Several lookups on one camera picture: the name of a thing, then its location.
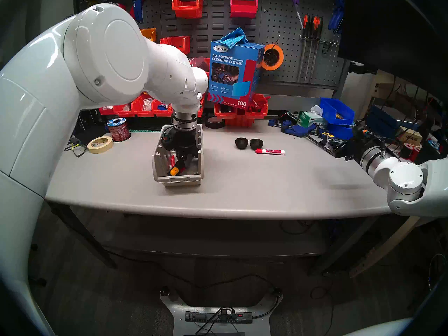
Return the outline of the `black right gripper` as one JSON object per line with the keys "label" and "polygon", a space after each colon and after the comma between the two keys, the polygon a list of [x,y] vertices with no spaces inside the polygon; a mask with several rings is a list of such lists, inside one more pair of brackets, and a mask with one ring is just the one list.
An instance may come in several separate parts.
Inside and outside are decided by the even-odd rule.
{"label": "black right gripper", "polygon": [[332,152],[336,159],[344,158],[345,161],[360,162],[361,157],[369,148],[381,145],[381,139],[365,126],[352,127],[352,133],[353,136],[350,140],[332,145]]}

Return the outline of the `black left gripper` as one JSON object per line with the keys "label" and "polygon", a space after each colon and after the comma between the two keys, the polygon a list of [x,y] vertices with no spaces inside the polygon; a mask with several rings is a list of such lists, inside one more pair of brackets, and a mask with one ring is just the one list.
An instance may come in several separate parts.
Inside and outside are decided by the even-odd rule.
{"label": "black left gripper", "polygon": [[177,128],[173,129],[173,150],[176,154],[176,168],[184,168],[185,165],[191,166],[197,161],[199,148],[196,141],[196,131],[183,131]]}

